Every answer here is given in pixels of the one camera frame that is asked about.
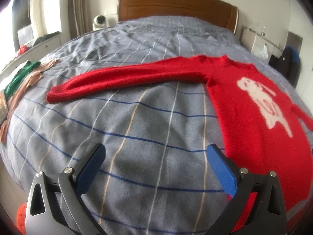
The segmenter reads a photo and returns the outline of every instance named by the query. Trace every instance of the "silver bolt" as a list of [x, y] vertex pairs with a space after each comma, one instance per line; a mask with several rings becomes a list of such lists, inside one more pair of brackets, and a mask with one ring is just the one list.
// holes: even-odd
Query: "silver bolt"
[[64, 173], [69, 174], [69, 173], [71, 173], [72, 171], [73, 171], [73, 168], [67, 167], [67, 168], [65, 168]]
[[276, 176], [277, 176], [277, 174], [276, 174], [275, 171], [270, 171], [270, 175], [271, 175], [272, 177], [276, 177]]
[[36, 177], [40, 177], [43, 174], [43, 172], [40, 170], [36, 173]]
[[240, 172], [241, 172], [242, 174], [247, 174], [249, 171], [248, 171], [247, 168], [240, 168]]

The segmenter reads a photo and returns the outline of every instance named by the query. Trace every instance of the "blue gripper pad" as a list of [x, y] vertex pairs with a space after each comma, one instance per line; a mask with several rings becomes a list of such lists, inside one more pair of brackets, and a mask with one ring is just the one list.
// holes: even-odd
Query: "blue gripper pad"
[[215, 145], [211, 144], [206, 150], [207, 160], [217, 176], [224, 192], [234, 197], [237, 191], [237, 179], [227, 166], [224, 154]]
[[86, 162], [79, 175], [76, 178], [76, 194], [82, 195], [87, 193], [91, 183], [96, 177], [103, 161], [105, 160], [105, 147], [102, 144], [94, 151], [93, 155]]

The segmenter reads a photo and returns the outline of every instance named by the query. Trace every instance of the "bed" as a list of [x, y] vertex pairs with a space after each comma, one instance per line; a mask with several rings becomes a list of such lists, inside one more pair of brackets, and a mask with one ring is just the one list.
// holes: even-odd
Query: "bed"
[[[309, 110], [280, 73], [235, 40], [235, 6], [219, 0], [119, 0], [118, 16], [116, 26], [80, 36], [42, 59], [61, 62], [46, 71], [18, 105], [7, 142], [1, 145], [2, 159], [28, 192], [37, 171], [61, 172], [103, 143], [106, 160], [82, 199], [108, 234], [204, 234], [225, 208], [227, 196], [205, 163], [206, 146], [215, 143], [223, 150], [223, 140], [202, 84], [142, 85], [56, 104], [46, 102], [49, 89], [108, 66], [227, 54], [254, 63], [293, 102]], [[311, 132], [303, 129], [313, 144]], [[57, 197], [69, 226], [76, 229]], [[288, 220], [308, 200], [291, 209]]]

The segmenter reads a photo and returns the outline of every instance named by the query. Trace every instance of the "plastic bag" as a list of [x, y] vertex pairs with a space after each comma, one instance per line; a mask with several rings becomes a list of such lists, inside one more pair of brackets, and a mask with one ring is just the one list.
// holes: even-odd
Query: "plastic bag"
[[258, 55], [259, 58], [261, 58], [264, 61], [268, 61], [269, 60], [269, 52], [267, 49], [267, 45], [264, 44], [263, 50], [261, 51], [261, 53]]

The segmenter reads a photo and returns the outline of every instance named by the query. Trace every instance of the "white cat graphic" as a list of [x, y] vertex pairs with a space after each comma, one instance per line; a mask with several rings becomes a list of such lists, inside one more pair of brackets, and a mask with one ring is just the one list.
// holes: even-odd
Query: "white cat graphic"
[[292, 131], [290, 130], [289, 124], [284, 118], [281, 109], [273, 101], [271, 96], [264, 91], [265, 89], [271, 95], [276, 96], [276, 93], [273, 90], [270, 90], [267, 86], [246, 77], [242, 77], [238, 80], [237, 86], [241, 90], [247, 91], [251, 99], [256, 105], [258, 105], [269, 129], [272, 129], [276, 122], [279, 122], [285, 128], [288, 136], [292, 138]]

